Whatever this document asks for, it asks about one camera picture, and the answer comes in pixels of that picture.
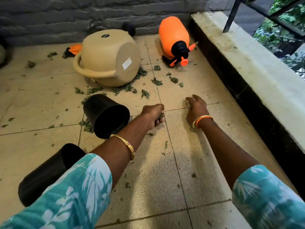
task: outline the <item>black metal bar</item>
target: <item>black metal bar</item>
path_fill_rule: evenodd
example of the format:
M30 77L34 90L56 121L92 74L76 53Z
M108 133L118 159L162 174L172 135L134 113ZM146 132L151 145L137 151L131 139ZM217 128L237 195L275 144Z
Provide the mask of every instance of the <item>black metal bar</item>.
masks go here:
M270 17L278 17L278 16L282 15L283 13L286 13L288 10L291 10L293 7L295 7L299 4L302 4L303 2L305 2L305 0L294 0L291 3L289 3L288 5L281 8L280 10L271 14Z
M230 15L228 17L228 20L226 22L226 25L224 26L223 33L229 32L229 29L230 29L230 27L231 27L231 25L232 25L232 23L234 21L234 18L235 18L236 14L237 14L237 11L238 11L238 8L239 8L240 4L241 4L240 0L235 0L233 8L232 8L232 10L230 12Z
M305 32L303 32L302 30L296 28L295 26L279 19L278 17L274 16L274 17L271 17L270 14L265 10L263 9L262 7L254 4L254 3L251 3L251 2L245 2L245 0L239 0L241 3L244 3L246 6L248 6L249 8L253 9L254 11L256 11L257 13L263 15L264 17L272 20L273 22L275 22L276 24L278 24L279 26L283 27L284 29L286 29L288 32L290 32L291 34L293 34L295 36L295 38L297 39L305 39ZM227 25L231 26L232 22L230 23L229 22L229 19L226 23L226 26L223 30L224 33L227 33L229 31L229 28Z

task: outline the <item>white label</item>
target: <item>white label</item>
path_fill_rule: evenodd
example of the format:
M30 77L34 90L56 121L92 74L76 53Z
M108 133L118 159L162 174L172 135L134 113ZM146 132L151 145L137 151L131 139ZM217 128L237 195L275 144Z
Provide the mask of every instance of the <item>white label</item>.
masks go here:
M122 65L124 70L127 69L127 67L129 67L129 65L132 63L132 59L129 57Z

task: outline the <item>black baseboard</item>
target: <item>black baseboard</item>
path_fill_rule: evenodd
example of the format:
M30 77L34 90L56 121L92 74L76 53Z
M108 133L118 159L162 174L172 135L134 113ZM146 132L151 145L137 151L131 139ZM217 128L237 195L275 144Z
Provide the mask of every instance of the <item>black baseboard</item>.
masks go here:
M193 39L198 42L198 47L208 62L295 186L301 198L305 199L305 185L302 179L305 166L305 154L283 125L266 108L257 94L242 78L238 72L238 68L235 69L231 65L192 18L189 24L189 31Z

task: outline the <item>teal floral sleeve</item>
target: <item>teal floral sleeve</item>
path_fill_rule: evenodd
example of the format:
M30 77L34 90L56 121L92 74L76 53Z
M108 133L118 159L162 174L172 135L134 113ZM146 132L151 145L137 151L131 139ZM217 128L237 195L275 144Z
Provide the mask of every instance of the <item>teal floral sleeve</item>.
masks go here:
M232 202L253 229L304 229L305 203L263 165L242 173Z
M31 206L6 220L1 229L94 228L110 203L112 176L106 162L87 154Z

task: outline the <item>black pot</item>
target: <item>black pot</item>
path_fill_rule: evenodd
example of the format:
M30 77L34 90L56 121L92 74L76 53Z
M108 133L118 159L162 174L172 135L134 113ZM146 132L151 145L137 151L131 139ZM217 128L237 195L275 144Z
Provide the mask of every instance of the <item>black pot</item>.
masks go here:
M80 147L70 143L65 144L20 182L18 195L22 204L25 207L32 205L48 186L55 183L85 155L86 153Z
M102 94L90 96L84 104L84 112L97 137L108 139L118 133L129 122L127 107Z

